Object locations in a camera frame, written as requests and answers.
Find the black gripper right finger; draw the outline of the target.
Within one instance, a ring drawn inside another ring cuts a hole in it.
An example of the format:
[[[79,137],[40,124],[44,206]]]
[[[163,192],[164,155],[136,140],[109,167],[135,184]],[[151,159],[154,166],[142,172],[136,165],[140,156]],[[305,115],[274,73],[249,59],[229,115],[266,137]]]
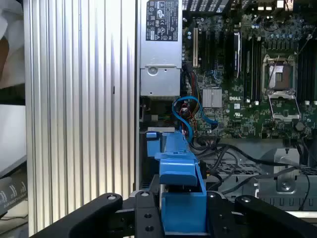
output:
[[[216,192],[207,196],[212,238],[315,238],[317,227],[250,195],[230,202]]]

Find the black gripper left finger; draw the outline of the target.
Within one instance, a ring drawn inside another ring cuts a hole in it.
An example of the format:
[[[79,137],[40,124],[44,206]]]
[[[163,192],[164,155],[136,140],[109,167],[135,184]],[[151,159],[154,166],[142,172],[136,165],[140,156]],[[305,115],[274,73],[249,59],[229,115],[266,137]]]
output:
[[[35,238],[161,238],[154,196],[140,191],[126,200],[105,193],[33,235]]]

